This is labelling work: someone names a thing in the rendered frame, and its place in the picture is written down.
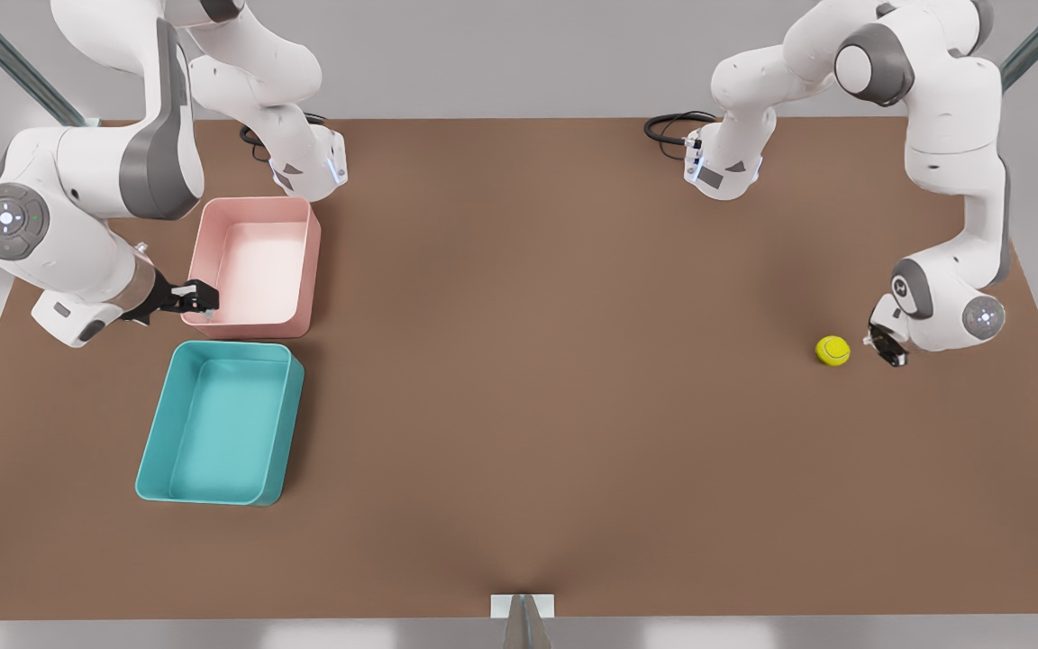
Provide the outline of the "pink rectangular tray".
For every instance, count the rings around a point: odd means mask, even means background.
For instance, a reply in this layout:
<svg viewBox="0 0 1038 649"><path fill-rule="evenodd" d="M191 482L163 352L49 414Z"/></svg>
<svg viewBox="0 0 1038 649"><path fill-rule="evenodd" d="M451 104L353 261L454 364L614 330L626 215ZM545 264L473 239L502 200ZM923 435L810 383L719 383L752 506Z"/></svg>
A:
<svg viewBox="0 0 1038 649"><path fill-rule="evenodd" d="M190 275L215 288L214 315L182 314L209 339L297 339L312 324L321 226L302 197L206 202Z"/></svg>

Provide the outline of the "teal rectangular tray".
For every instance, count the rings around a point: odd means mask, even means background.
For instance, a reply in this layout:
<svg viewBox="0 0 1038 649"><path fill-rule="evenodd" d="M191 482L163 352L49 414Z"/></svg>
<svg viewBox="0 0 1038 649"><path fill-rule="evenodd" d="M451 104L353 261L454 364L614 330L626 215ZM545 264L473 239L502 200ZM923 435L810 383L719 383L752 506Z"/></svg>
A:
<svg viewBox="0 0 1038 649"><path fill-rule="evenodd" d="M305 367L285 345L193 340L174 350L137 496L268 507L283 493Z"/></svg>

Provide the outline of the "silver frame post with foot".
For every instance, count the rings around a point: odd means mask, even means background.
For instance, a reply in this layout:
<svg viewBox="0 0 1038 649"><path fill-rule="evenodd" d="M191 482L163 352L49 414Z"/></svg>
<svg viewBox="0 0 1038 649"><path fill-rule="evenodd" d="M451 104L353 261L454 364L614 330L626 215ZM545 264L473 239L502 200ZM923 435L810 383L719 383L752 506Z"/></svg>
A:
<svg viewBox="0 0 1038 649"><path fill-rule="evenodd" d="M506 620L503 649L553 649L544 624L555 617L552 594L493 594L490 617Z"/></svg>

